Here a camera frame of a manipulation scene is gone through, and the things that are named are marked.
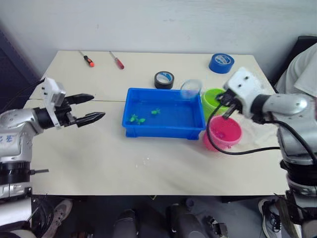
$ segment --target white wall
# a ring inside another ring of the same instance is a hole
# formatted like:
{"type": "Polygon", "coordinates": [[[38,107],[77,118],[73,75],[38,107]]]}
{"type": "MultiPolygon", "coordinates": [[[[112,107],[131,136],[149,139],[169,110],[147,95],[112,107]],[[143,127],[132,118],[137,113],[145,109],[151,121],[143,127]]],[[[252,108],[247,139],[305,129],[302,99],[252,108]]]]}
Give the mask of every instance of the white wall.
{"type": "Polygon", "coordinates": [[[43,74],[57,50],[253,54],[272,73],[316,0],[0,0],[0,27],[43,74]]]}

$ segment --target green bucket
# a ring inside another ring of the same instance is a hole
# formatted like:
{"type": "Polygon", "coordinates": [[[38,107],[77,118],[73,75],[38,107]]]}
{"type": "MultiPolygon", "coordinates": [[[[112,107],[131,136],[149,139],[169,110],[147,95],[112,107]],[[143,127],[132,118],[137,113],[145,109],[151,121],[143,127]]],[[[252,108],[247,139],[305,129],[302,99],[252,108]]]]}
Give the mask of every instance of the green bucket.
{"type": "MultiPolygon", "coordinates": [[[[216,96],[220,93],[224,93],[225,91],[220,88],[212,88],[207,90],[202,96],[202,104],[204,110],[205,121],[208,121],[208,118],[212,114],[212,112],[218,107],[219,102],[216,100],[216,96]]],[[[221,115],[225,111],[228,110],[228,107],[221,107],[217,111],[216,115],[221,115]]]]}

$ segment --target blue plastic bin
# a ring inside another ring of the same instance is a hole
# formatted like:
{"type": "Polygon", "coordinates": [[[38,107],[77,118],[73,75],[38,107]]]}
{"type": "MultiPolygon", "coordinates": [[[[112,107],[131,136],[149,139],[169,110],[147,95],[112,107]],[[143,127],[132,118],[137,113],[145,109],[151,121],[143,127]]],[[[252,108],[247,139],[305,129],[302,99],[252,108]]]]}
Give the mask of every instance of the blue plastic bin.
{"type": "Polygon", "coordinates": [[[122,126],[127,137],[151,136],[198,140],[206,129],[202,102],[197,95],[183,99],[180,90],[129,88],[124,107],[122,126]],[[155,115],[152,111],[159,109],[155,115]],[[132,115],[145,119],[130,121],[132,115]]]}

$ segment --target tape roll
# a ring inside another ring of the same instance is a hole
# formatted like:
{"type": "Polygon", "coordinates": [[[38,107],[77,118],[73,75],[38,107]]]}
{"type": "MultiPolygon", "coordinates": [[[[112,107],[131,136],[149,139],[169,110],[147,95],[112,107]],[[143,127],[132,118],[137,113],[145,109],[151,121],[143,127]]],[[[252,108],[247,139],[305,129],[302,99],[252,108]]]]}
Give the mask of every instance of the tape roll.
{"type": "Polygon", "coordinates": [[[233,57],[223,53],[218,53],[212,56],[209,68],[215,73],[228,73],[233,64],[233,57]]]}
{"type": "Polygon", "coordinates": [[[174,83],[174,75],[167,71],[157,72],[154,76],[154,86],[158,89],[171,89],[174,83]]]}

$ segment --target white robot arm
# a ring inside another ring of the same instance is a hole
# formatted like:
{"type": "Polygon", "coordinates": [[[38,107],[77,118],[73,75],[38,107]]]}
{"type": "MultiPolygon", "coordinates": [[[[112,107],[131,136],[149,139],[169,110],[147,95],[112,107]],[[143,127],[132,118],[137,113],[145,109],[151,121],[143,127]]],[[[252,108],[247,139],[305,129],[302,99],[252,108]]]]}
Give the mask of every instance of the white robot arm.
{"type": "Polygon", "coordinates": [[[0,227],[30,220],[30,176],[49,171],[30,169],[33,137],[51,127],[58,129],[73,124],[81,127],[105,115],[90,113],[82,118],[74,117],[70,105],[94,97],[88,94],[65,97],[63,86],[53,79],[44,80],[42,92],[45,108],[10,110],[0,115],[0,227]]]}
{"type": "Polygon", "coordinates": [[[279,125],[280,165],[287,171],[290,187],[286,191],[290,219],[303,227],[317,224],[316,99],[306,94],[268,95],[245,68],[234,73],[224,89],[226,92],[218,96],[221,104],[229,106],[224,118],[238,110],[256,123],[279,125]]]}

